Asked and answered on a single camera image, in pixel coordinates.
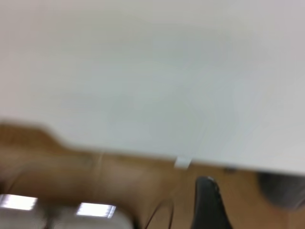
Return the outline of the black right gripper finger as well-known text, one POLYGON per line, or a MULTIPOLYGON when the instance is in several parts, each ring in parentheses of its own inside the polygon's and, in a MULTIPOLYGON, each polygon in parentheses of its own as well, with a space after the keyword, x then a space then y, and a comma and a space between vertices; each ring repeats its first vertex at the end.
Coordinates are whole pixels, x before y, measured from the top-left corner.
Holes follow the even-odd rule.
POLYGON ((193 229, 232 229, 218 184, 211 177, 195 182, 193 229))

